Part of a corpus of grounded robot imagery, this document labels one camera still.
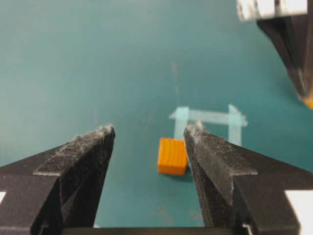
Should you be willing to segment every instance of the tape marking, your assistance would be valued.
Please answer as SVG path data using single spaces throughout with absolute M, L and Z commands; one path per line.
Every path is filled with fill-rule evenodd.
M 228 106 L 229 113 L 204 110 L 191 110 L 188 107 L 177 107 L 169 119 L 175 119 L 174 138 L 183 140 L 183 132 L 188 121 L 202 121 L 211 124 L 228 125 L 228 141 L 241 146 L 242 127 L 248 125 L 244 115 L 232 104 Z

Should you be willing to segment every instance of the wooden block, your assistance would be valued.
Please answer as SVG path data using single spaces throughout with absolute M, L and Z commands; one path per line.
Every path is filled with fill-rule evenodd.
M 188 165 L 185 141 L 160 139 L 157 169 L 159 173 L 184 175 Z

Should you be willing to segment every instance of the teal table surface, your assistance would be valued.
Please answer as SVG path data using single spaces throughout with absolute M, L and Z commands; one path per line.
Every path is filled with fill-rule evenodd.
M 157 173 L 159 139 L 178 106 L 229 103 L 244 147 L 313 170 L 313 111 L 235 0 L 1 0 L 0 165 L 112 123 L 100 227 L 203 226 L 190 171 Z

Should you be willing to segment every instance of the white robot part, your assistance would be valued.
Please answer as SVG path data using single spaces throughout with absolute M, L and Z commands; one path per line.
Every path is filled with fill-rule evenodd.
M 308 13 L 308 0 L 237 0 L 241 21 L 271 19 Z

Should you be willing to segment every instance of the orange block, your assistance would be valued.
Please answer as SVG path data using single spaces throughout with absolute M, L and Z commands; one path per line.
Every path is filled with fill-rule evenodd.
M 313 109 L 313 98 L 304 100 L 304 103 L 305 103 L 310 109 Z
M 188 165 L 185 141 L 160 139 L 157 170 L 162 174 L 184 175 Z

